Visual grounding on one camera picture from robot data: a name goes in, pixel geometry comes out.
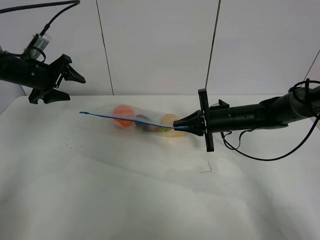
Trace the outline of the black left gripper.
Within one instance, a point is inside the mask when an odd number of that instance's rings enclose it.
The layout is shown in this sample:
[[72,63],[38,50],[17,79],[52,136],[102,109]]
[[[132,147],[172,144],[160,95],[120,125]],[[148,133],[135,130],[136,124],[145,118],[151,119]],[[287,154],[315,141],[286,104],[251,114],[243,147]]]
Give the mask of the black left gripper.
[[0,55],[0,79],[17,85],[32,88],[28,100],[31,104],[38,104],[40,99],[44,103],[69,101],[70,96],[56,90],[61,79],[65,81],[85,84],[85,78],[75,71],[70,64],[72,60],[63,54],[51,64],[35,59],[21,59],[11,54]]

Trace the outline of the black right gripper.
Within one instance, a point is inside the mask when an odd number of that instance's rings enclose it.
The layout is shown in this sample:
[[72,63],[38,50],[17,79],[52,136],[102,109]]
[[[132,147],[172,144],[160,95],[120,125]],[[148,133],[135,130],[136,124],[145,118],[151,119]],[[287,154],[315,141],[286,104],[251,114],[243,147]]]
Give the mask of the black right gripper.
[[206,151],[213,152],[213,133],[253,130],[257,125],[256,105],[243,105],[210,110],[206,89],[199,89],[200,110],[175,120],[173,126],[188,127],[184,131],[196,136],[205,136]]

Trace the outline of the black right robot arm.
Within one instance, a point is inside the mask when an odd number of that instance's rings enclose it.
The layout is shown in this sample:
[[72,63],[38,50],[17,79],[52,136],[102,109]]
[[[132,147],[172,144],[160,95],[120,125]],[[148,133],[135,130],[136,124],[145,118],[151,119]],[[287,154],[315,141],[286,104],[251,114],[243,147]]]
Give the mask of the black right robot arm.
[[234,107],[222,100],[209,105],[206,89],[199,89],[198,95],[200,109],[174,121],[173,127],[176,131],[204,136],[208,152],[214,151],[213,133],[280,129],[320,112],[319,87],[294,86],[286,95]]

